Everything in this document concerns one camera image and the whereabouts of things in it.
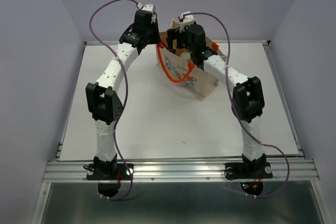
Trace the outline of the cream canvas bag orange handles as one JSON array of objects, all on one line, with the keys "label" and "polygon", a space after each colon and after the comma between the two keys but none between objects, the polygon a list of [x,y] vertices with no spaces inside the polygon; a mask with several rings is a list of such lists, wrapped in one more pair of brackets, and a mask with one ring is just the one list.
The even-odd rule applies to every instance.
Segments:
[{"label": "cream canvas bag orange handles", "polygon": [[[172,21],[172,29],[180,26],[180,22]],[[172,83],[188,88],[199,100],[204,99],[218,86],[219,80],[203,70],[203,61],[212,55],[219,55],[225,60],[226,55],[221,52],[219,44],[206,35],[206,49],[201,53],[190,53],[185,48],[170,52],[167,49],[166,38],[167,31],[161,32],[161,42],[156,45],[157,64]],[[183,52],[190,54],[188,61],[181,59],[180,55]]]}]

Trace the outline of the peach conical squeeze bottle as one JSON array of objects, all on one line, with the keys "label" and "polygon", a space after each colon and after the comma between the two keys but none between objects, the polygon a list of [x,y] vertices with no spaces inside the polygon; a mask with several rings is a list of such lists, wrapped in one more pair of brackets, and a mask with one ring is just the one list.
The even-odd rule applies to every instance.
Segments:
[{"label": "peach conical squeeze bottle", "polygon": [[190,54],[188,52],[183,52],[180,57],[181,59],[188,61],[190,59]]}]

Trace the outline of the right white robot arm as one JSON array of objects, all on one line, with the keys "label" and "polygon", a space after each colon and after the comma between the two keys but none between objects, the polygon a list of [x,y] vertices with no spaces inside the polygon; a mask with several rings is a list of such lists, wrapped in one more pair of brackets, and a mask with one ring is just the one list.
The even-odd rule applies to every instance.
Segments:
[{"label": "right white robot arm", "polygon": [[203,27],[197,23],[168,29],[166,44],[169,51],[185,49],[191,61],[204,72],[213,75],[228,90],[232,111],[242,131],[242,162],[226,163],[224,174],[229,180],[258,177],[266,156],[262,151],[260,117],[265,106],[261,80],[248,77],[228,64],[228,56],[216,43],[209,44]]}]

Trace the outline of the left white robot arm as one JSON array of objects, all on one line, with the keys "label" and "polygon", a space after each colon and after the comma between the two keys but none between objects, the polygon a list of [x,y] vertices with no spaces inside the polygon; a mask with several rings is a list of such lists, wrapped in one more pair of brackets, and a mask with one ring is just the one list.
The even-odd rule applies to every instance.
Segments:
[{"label": "left white robot arm", "polygon": [[117,172],[117,152],[113,131],[123,112],[123,104],[118,97],[124,72],[140,55],[147,45],[160,41],[155,6],[147,4],[135,12],[134,22],[121,35],[115,57],[103,74],[88,83],[85,92],[89,112],[96,125],[97,151],[93,163],[87,168],[106,179],[113,178]]}]

